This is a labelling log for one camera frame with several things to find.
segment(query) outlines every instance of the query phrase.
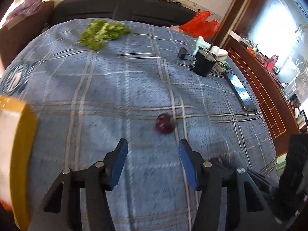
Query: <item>wooden cabinet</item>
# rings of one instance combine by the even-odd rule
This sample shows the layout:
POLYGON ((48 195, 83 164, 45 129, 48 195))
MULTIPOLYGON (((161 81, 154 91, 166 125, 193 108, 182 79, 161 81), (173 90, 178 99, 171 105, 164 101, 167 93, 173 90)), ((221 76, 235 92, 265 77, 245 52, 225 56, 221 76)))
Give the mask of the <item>wooden cabinet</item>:
POLYGON ((287 152, 291 134, 299 134, 294 114, 278 84, 264 66, 231 36, 224 47, 249 82, 259 102, 277 156, 287 152))

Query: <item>black leather headboard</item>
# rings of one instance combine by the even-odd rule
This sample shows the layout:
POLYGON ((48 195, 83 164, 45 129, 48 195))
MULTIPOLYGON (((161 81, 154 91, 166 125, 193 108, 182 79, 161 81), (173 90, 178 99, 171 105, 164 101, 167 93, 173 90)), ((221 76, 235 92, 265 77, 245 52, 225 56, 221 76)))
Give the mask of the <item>black leather headboard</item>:
POLYGON ((163 0, 65 0, 50 17, 50 26, 72 19, 111 18, 156 26, 182 25, 195 11, 163 0))

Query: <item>pink bottle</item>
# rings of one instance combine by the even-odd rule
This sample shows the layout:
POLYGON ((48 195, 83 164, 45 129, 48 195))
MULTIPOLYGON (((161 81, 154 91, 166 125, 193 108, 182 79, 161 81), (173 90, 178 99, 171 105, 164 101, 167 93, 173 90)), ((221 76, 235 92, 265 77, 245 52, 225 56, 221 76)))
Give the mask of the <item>pink bottle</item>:
POLYGON ((278 60, 278 55, 273 55, 268 61, 267 61, 267 65, 264 65, 267 69, 267 71, 272 71, 273 67, 275 66, 275 63, 278 60))

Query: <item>plaid pattern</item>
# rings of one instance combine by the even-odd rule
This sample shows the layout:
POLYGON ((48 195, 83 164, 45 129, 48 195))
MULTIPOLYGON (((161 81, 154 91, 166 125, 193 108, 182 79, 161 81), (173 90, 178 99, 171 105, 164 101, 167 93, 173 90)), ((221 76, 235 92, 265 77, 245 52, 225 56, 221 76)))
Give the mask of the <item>plaid pattern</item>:
MULTIPOLYGON (((221 74, 198 76, 187 61, 177 58, 181 46, 193 50, 193 38, 125 21, 132 33, 95 52, 76 44, 89 22, 72 20, 52 27, 10 66, 31 67, 12 96, 26 100, 39 118, 28 172, 32 214, 63 168, 89 167, 120 138, 129 143, 127 160, 119 185, 107 193, 116 230, 191 230, 200 194, 189 187, 181 166, 181 138, 205 160, 221 157, 278 182, 269 130, 251 87, 231 59, 227 62, 257 113, 241 108, 221 74), (161 113, 176 119, 173 134, 155 131, 161 113)), ((8 94, 12 72, 7 69, 0 81, 3 94, 8 94)), ((84 191, 81 196, 88 230, 84 191)))

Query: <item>purple plastic bag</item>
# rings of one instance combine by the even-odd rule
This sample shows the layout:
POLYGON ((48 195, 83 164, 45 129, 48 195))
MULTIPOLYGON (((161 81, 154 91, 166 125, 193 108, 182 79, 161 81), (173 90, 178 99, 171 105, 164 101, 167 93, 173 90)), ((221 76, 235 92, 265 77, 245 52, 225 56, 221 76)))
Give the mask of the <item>purple plastic bag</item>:
POLYGON ((21 5, 19 5, 16 9, 7 15, 5 22, 8 22, 18 15, 23 15, 25 17, 34 15, 37 11, 40 10, 41 6, 42 0, 25 0, 21 5))

